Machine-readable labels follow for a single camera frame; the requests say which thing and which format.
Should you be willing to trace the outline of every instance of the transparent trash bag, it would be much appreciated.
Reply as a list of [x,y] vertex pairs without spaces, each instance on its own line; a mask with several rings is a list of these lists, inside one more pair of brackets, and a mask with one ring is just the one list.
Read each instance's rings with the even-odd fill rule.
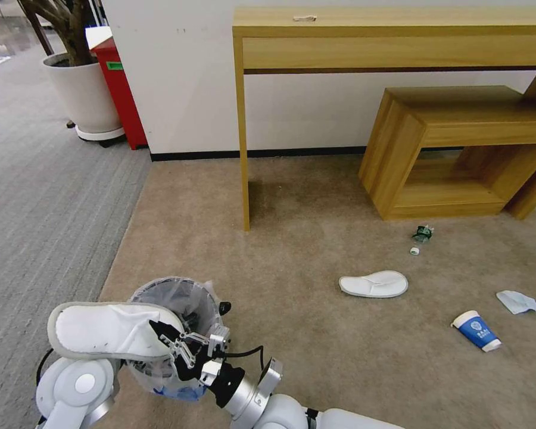
[[[186,332],[206,336],[213,328],[222,325],[220,301],[210,281],[200,284],[182,277],[160,278],[137,289],[129,301],[168,308],[181,320]],[[197,401],[206,391],[206,387],[197,380],[181,381],[170,359],[152,362],[128,360],[127,366],[137,382],[155,394]]]

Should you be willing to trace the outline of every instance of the tree trunk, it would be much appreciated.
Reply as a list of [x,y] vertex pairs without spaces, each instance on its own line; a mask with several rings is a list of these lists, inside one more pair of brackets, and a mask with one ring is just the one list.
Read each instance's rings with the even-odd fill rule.
[[84,66],[94,61],[85,38],[89,4],[86,0],[20,0],[27,10],[47,19],[69,57],[70,66]]

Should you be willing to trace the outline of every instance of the beige carpet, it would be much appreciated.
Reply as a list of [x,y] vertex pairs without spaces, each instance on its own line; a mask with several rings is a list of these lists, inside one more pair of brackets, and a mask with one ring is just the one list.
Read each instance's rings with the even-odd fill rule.
[[[232,350],[264,344],[284,364],[277,392],[407,429],[536,429],[536,314],[514,316],[503,289],[536,297],[536,211],[425,219],[435,236],[409,255],[419,221],[383,222],[357,183],[360,157],[251,160],[253,229],[241,231],[237,160],[153,164],[101,300],[166,275],[213,280],[233,303]],[[341,275],[393,269],[405,295],[340,292]],[[483,353],[450,328],[478,310],[504,346]],[[254,378],[257,357],[233,360]],[[181,403],[121,372],[98,428],[228,429],[211,394]]]

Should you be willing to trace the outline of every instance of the blue paper cup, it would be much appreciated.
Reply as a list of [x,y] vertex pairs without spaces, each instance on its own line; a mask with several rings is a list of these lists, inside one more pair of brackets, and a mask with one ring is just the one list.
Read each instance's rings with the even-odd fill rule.
[[483,352],[496,350],[501,346],[500,340],[482,320],[478,312],[469,310],[458,316],[451,326],[457,328],[471,343]]

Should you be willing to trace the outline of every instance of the white plant pot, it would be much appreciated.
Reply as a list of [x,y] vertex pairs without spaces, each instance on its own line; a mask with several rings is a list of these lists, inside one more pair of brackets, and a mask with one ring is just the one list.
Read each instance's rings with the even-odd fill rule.
[[77,67],[55,67],[67,54],[44,58],[42,64],[85,140],[108,140],[124,134],[119,115],[98,63]]

